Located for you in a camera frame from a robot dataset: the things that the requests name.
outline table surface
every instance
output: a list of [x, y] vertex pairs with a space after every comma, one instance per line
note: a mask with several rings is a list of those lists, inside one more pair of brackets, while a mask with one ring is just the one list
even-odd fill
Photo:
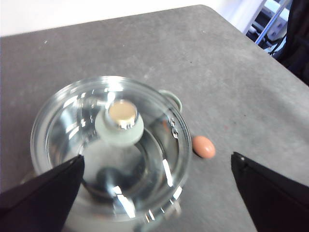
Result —
[[32, 170], [43, 103], [76, 80], [120, 75], [174, 92], [213, 159], [193, 156], [181, 216], [156, 232], [255, 231], [233, 151], [309, 185], [309, 88], [214, 10], [198, 5], [1, 39], [1, 187]]

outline pot handle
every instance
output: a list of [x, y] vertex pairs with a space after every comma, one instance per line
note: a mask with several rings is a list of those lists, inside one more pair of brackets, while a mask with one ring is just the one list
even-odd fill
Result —
[[158, 92], [161, 93], [163, 96], [173, 100], [177, 104], [180, 113], [183, 111], [183, 104], [175, 94], [164, 89], [160, 89]]

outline egg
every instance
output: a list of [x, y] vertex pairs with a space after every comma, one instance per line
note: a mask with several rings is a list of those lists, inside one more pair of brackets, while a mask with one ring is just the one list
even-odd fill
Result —
[[204, 136], [195, 136], [192, 139], [193, 150], [202, 158], [212, 158], [216, 154], [213, 143]]

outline white wall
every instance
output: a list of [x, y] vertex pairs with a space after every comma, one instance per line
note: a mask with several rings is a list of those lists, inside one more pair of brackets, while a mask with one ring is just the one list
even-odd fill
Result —
[[264, 0], [1, 0], [1, 36], [204, 4], [244, 32]]

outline lid knob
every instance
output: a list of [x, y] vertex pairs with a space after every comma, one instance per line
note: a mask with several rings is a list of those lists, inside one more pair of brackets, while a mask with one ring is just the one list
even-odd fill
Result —
[[138, 118], [136, 106], [127, 100], [112, 103], [108, 108], [107, 115], [113, 124], [125, 130], [132, 128]]

